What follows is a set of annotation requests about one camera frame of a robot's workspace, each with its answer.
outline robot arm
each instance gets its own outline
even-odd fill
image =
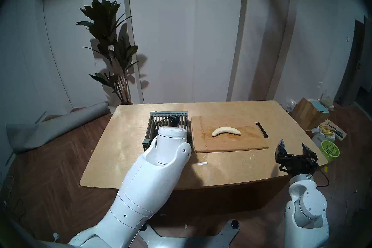
[[[328,239],[327,201],[317,190],[313,174],[319,165],[316,153],[302,144],[303,154],[287,154],[283,139],[275,152],[280,170],[288,172],[289,194],[292,198],[285,208],[285,247],[320,247]]]
[[[176,186],[191,156],[186,140],[184,129],[159,129],[149,149],[126,174],[104,218],[77,234],[69,244],[96,247],[96,241],[103,240],[111,248],[129,247],[142,225],[164,205]]]

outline green plastic basket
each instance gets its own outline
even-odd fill
[[[332,162],[334,158],[340,155],[340,150],[337,148],[337,146],[331,141],[327,140],[322,141],[320,151],[322,151],[323,155],[327,158],[328,163]]]

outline wooden table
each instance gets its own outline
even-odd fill
[[[241,184],[286,175],[279,171],[274,157],[282,138],[288,153],[302,154],[301,144],[305,143],[318,155],[320,166],[327,164],[314,142],[276,101],[121,105],[104,130],[80,185],[120,188],[126,173],[144,152],[142,141],[152,111],[189,111],[189,119],[202,115],[247,115],[252,122],[260,122],[269,135],[269,148],[265,150],[193,152],[176,189]]]

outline cutting board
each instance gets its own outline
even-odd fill
[[[238,129],[241,135],[223,133],[212,137],[212,132],[219,127]],[[260,128],[246,116],[194,116],[191,118],[191,132],[197,153],[269,148]]]

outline gray rolled mat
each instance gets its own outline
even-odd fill
[[[13,152],[31,150],[52,141],[81,125],[110,113],[107,102],[102,102],[45,122],[29,125],[6,125],[6,134]]]

